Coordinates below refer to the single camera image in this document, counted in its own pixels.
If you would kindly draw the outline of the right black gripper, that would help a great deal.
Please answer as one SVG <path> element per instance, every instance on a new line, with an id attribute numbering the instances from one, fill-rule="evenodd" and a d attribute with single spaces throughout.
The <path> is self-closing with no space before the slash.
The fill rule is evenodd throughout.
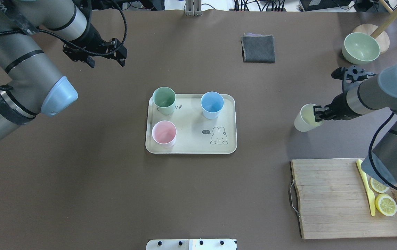
<path id="1" fill-rule="evenodd" d="M 355 118 L 355 112 L 348 106 L 344 93 L 337 95 L 331 104 L 325 107 L 313 106 L 313 113 L 316 123 L 321 123 L 326 120 L 352 120 Z"/>

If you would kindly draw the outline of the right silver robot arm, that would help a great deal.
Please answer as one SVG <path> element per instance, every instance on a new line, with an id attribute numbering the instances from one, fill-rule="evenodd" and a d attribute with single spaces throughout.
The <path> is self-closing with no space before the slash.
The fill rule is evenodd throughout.
<path id="1" fill-rule="evenodd" d="M 340 67 L 332 78 L 342 81 L 342 93 L 331 104 L 315 106 L 313 117 L 352 120 L 388 108 L 391 115 L 372 137 L 363 170 L 375 180 L 397 190 L 397 64 L 372 73 L 358 65 Z"/>

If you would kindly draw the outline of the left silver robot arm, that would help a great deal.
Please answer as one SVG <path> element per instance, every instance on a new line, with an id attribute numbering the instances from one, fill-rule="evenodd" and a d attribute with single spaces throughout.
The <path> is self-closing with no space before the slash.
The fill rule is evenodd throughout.
<path id="1" fill-rule="evenodd" d="M 78 98 L 67 77 L 33 39 L 46 33 L 63 41 L 73 61 L 94 67 L 93 56 L 124 66 L 124 39 L 106 42 L 91 24 L 91 1 L 0 0 L 0 67 L 11 78 L 0 85 L 0 141 L 43 113 L 52 117 Z"/>

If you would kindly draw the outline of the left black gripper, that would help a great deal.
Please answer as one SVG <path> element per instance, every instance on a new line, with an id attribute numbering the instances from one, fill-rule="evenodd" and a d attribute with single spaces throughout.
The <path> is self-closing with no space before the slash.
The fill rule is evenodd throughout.
<path id="1" fill-rule="evenodd" d="M 94 68 L 95 61 L 92 52 L 105 54 L 112 53 L 112 59 L 116 60 L 122 67 L 125 66 L 127 58 L 127 48 L 118 39 L 113 38 L 109 42 L 103 40 L 98 31 L 93 26 L 88 26 L 84 33 L 74 41 L 73 44 L 85 49 L 83 52 L 67 43 L 63 45 L 63 52 L 73 61 L 81 61 Z"/>

